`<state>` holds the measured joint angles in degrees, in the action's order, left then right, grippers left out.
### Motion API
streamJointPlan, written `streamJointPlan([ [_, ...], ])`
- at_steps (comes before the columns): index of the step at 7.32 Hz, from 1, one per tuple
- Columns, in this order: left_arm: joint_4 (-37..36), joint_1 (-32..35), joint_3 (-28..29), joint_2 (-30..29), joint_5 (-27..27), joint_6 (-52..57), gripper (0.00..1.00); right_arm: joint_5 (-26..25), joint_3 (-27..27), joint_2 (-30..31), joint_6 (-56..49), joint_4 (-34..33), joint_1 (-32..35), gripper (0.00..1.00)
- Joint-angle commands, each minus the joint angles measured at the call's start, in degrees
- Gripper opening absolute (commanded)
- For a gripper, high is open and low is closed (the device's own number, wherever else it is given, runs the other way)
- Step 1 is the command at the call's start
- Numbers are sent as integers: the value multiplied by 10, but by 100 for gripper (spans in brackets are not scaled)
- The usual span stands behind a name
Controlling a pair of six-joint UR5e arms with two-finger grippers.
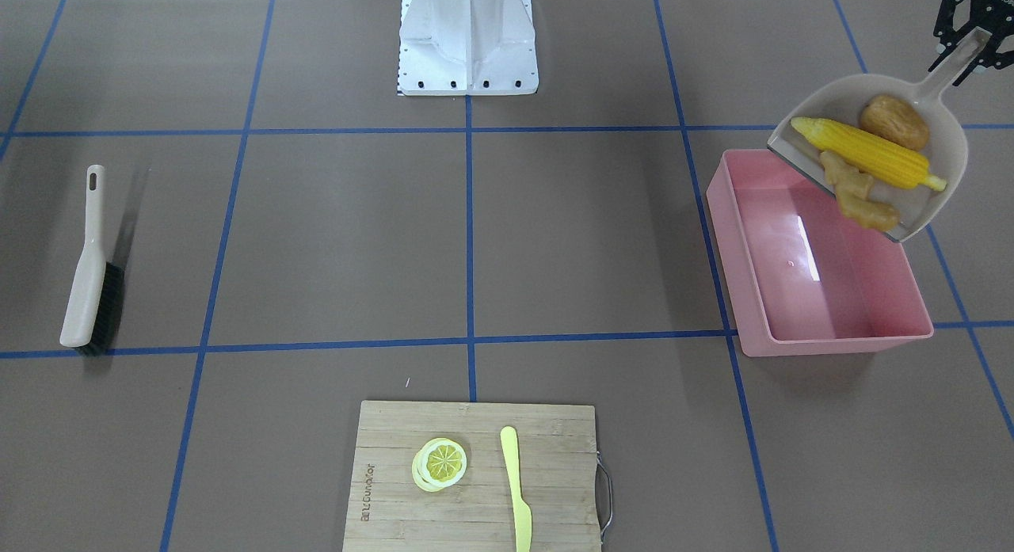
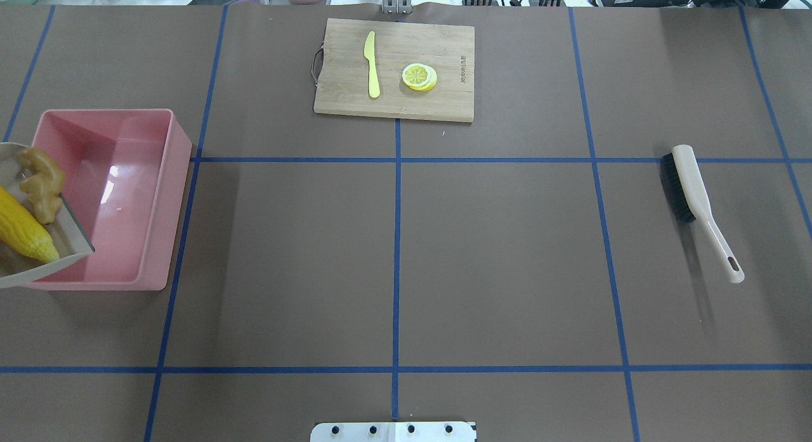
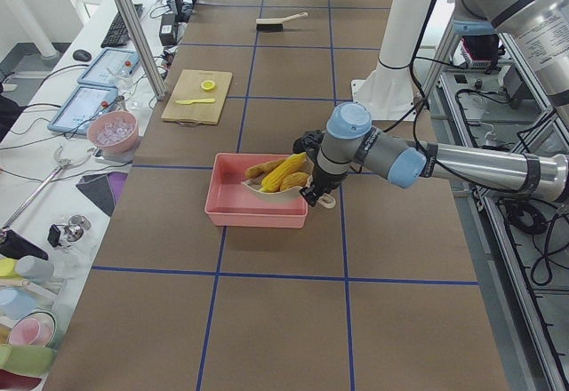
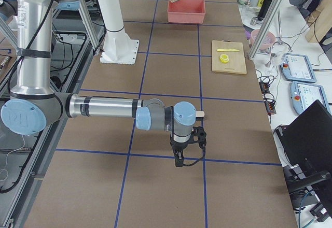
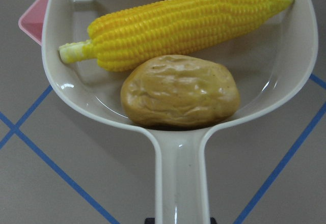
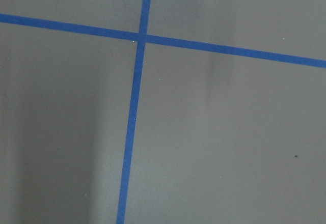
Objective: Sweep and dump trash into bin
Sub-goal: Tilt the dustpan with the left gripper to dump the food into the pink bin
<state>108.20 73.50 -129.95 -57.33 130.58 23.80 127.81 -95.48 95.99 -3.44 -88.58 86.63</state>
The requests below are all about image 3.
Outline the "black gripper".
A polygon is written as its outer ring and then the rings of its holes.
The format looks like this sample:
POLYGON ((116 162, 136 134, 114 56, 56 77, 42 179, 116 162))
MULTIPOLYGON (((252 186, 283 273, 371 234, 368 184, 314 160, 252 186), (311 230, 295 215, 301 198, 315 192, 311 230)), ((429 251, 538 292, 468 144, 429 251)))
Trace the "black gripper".
POLYGON ((323 194, 330 194, 346 178, 349 156, 344 152, 348 145, 328 132, 305 132, 293 143, 293 153, 305 153, 313 163, 312 181, 300 190, 301 196, 312 207, 323 194))

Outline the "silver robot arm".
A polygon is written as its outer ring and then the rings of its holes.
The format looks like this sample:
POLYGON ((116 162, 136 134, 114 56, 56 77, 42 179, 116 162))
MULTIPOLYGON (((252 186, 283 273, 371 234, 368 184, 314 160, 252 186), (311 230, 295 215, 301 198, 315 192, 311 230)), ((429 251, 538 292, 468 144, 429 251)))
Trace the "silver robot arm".
MULTIPOLYGON (((511 35, 554 111, 568 118, 568 0, 455 0, 453 29, 461 36, 511 35)), ((434 177, 555 203, 568 199, 566 155, 405 140, 373 126, 372 114, 356 101, 335 107, 325 130, 305 133, 293 150, 314 164, 300 191, 311 206, 346 179, 352 164, 400 188, 434 177)))

